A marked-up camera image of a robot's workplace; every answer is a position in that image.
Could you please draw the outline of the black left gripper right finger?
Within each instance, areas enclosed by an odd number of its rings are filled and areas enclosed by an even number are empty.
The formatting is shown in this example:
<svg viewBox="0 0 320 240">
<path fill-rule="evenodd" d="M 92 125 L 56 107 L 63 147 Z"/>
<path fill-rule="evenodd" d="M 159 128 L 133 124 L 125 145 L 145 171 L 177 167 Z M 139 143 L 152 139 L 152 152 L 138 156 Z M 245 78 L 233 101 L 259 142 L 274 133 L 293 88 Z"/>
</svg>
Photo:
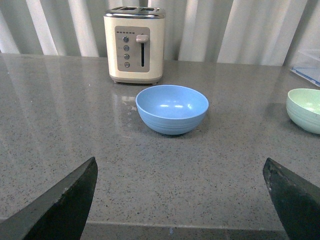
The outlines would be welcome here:
<svg viewBox="0 0 320 240">
<path fill-rule="evenodd" d="M 267 158 L 263 177 L 280 219 L 291 240 L 320 238 L 320 188 L 283 165 Z"/>
</svg>

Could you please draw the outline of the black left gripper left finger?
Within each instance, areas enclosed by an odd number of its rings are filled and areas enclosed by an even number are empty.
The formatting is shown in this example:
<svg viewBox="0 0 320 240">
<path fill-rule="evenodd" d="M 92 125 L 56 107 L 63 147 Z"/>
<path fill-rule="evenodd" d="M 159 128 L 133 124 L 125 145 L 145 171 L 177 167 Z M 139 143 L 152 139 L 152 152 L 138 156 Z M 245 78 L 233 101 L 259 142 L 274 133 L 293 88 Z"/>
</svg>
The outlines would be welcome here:
<svg viewBox="0 0 320 240">
<path fill-rule="evenodd" d="M 0 224 L 2 240 L 79 240 L 98 178 L 91 157 L 29 205 Z"/>
</svg>

